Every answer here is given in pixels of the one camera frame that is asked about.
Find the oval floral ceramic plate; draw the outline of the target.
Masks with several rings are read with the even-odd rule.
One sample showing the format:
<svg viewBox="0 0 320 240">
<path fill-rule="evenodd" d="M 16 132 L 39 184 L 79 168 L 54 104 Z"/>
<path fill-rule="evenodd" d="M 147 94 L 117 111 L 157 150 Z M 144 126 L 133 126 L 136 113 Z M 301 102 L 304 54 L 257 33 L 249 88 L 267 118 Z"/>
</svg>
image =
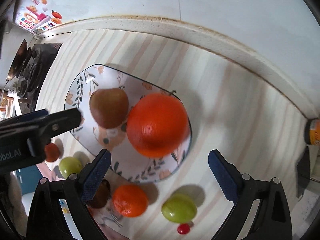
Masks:
<svg viewBox="0 0 320 240">
<path fill-rule="evenodd" d="M 151 93 L 168 94 L 169 91 L 131 74 L 102 64 L 94 64 L 80 72 L 70 85 L 64 109 L 77 108 L 82 122 L 71 130 L 71 135 L 93 156 L 101 149 L 111 152 L 110 169 L 132 183 L 155 183 L 178 171 L 187 157 L 192 134 L 188 133 L 178 148 L 161 158 L 139 154 L 126 135 L 126 122 L 112 129 L 101 128 L 89 110 L 89 100 L 98 89 L 120 88 L 129 98 L 132 108 Z"/>
</svg>

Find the colorful wall sticker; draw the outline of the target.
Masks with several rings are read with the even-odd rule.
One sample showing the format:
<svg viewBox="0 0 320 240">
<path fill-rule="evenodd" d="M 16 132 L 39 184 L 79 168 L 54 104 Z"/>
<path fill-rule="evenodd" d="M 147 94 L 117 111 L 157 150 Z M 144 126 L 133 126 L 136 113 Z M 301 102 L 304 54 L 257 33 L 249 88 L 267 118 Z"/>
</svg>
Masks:
<svg viewBox="0 0 320 240">
<path fill-rule="evenodd" d="M 32 33 L 48 31 L 63 24 L 62 15 L 47 0 L 20 0 L 14 23 Z"/>
</svg>

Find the red cherry tomato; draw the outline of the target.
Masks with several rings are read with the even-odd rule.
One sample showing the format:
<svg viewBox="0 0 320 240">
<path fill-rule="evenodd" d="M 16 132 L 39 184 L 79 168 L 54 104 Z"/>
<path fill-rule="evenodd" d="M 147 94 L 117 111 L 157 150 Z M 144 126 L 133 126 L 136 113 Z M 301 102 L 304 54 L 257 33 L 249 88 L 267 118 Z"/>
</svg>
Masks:
<svg viewBox="0 0 320 240">
<path fill-rule="evenodd" d="M 191 230 L 191 226 L 188 223 L 180 224 L 177 227 L 177 232 L 180 235 L 186 235 L 186 234 L 188 234 L 190 232 L 190 230 Z"/>
</svg>

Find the green apple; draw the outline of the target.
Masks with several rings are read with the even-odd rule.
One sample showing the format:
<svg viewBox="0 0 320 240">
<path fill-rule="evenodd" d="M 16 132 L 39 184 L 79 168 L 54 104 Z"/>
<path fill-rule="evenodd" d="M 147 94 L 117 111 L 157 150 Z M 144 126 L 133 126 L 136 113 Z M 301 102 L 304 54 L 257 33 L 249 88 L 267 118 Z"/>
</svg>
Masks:
<svg viewBox="0 0 320 240">
<path fill-rule="evenodd" d="M 60 173 L 65 179 L 71 174 L 79 174 L 82 168 L 82 163 L 74 157 L 65 157 L 59 163 Z"/>
<path fill-rule="evenodd" d="M 197 215 L 197 206 L 187 195 L 171 195 L 161 207 L 162 215 L 173 223 L 187 223 Z"/>
</svg>

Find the brown round fruit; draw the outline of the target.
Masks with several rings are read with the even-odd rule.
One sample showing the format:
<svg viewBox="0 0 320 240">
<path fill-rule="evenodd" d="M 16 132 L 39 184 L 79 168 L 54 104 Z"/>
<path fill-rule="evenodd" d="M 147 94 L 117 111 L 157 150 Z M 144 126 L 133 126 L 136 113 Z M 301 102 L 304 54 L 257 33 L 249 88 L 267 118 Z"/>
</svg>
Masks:
<svg viewBox="0 0 320 240">
<path fill-rule="evenodd" d="M 60 156 L 58 146 L 52 142 L 45 146 L 44 152 L 46 154 L 46 161 L 50 163 L 55 162 Z"/>
</svg>

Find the black gas stove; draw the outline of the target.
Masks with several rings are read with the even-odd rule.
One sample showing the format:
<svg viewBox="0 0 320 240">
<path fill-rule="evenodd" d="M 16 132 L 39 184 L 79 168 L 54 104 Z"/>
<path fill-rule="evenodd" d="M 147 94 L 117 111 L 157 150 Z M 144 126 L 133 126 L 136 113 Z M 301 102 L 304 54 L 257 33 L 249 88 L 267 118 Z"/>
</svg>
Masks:
<svg viewBox="0 0 320 240">
<path fill-rule="evenodd" d="M 27 59 L 18 77 L 18 97 L 33 100 L 39 95 L 61 46 L 61 43 L 40 43 L 28 49 Z"/>
</svg>

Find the black frying pan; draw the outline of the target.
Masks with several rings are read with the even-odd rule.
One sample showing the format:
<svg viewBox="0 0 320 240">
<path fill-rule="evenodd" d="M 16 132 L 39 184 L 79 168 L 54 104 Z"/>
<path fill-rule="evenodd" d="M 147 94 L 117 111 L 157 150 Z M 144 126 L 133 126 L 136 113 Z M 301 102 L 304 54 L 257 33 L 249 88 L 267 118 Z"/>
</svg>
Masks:
<svg viewBox="0 0 320 240">
<path fill-rule="evenodd" d="M 23 62 L 27 57 L 27 49 L 28 49 L 27 42 L 24 39 L 12 61 L 12 64 L 7 74 L 6 81 L 11 81 L 13 78 L 19 76 L 23 66 Z"/>
</svg>

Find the russet yellow red apple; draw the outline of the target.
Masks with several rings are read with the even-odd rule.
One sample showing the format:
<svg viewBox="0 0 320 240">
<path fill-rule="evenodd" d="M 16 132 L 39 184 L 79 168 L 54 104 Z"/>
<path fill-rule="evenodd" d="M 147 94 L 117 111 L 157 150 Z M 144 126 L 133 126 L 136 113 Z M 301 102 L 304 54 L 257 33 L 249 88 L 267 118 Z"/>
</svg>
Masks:
<svg viewBox="0 0 320 240">
<path fill-rule="evenodd" d="M 127 94 L 120 88 L 98 89 L 90 97 L 89 109 L 96 123 L 105 129 L 119 126 L 129 110 Z"/>
</svg>

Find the vinegar bottle yellow label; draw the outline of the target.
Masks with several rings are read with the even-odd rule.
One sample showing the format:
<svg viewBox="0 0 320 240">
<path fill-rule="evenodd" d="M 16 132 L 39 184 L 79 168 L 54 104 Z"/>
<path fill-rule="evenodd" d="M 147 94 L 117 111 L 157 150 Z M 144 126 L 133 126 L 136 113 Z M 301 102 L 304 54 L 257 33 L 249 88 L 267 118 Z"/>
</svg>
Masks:
<svg viewBox="0 0 320 240">
<path fill-rule="evenodd" d="M 318 145 L 320 143 L 320 120 L 309 119 L 304 129 L 304 140 L 307 145 Z"/>
</svg>

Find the blue kitchen cabinet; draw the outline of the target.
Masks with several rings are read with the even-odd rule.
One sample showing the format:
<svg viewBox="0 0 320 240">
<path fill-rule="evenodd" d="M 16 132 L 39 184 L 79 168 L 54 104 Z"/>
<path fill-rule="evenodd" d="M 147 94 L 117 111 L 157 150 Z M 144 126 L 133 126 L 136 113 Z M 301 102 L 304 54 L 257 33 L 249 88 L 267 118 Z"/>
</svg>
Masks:
<svg viewBox="0 0 320 240">
<path fill-rule="evenodd" d="M 39 180 L 43 178 L 36 165 L 18 169 L 15 174 L 23 195 L 34 192 Z"/>
</svg>

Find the medium orange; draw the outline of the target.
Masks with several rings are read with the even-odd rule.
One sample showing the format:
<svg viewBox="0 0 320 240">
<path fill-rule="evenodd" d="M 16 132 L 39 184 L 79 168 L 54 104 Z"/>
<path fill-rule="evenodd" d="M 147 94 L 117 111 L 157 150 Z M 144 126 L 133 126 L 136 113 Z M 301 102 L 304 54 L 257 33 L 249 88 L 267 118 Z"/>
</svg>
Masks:
<svg viewBox="0 0 320 240">
<path fill-rule="evenodd" d="M 124 217 L 138 217 L 148 208 L 149 199 L 137 185 L 121 185 L 112 194 L 112 203 Z"/>
</svg>

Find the dark red pomegranate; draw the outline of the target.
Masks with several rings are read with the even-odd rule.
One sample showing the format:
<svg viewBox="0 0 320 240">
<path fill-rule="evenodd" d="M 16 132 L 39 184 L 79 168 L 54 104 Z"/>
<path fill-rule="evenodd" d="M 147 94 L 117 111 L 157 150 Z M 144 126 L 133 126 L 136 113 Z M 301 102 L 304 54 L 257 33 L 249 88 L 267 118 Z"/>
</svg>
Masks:
<svg viewBox="0 0 320 240">
<path fill-rule="evenodd" d="M 106 206 L 108 199 L 111 196 L 111 187 L 106 179 L 103 179 L 100 183 L 94 197 L 89 200 L 87 204 L 95 209 L 100 209 Z"/>
</svg>

